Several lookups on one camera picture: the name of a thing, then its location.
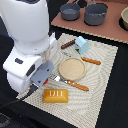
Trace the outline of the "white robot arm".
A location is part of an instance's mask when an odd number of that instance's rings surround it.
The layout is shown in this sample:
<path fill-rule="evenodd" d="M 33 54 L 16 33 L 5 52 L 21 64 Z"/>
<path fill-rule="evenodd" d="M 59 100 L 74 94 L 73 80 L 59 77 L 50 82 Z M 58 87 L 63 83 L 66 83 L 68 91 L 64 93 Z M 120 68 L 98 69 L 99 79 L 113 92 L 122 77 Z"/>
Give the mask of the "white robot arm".
<path fill-rule="evenodd" d="M 0 17 L 14 46 L 3 64 L 13 90 L 23 93 L 35 72 L 47 65 L 57 50 L 49 33 L 46 0 L 0 0 Z"/>

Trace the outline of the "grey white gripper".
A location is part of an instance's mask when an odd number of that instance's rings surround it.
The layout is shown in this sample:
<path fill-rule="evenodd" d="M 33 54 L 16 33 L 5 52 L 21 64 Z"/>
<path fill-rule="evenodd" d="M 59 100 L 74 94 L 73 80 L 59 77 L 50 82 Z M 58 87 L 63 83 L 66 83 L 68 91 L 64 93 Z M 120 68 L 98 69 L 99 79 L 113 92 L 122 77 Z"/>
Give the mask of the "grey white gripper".
<path fill-rule="evenodd" d="M 54 65 L 50 60 L 43 63 L 40 55 L 23 55 L 13 48 L 3 64 L 3 69 L 7 71 L 11 88 L 23 93 L 31 83 L 37 87 L 42 86 L 53 71 Z"/>

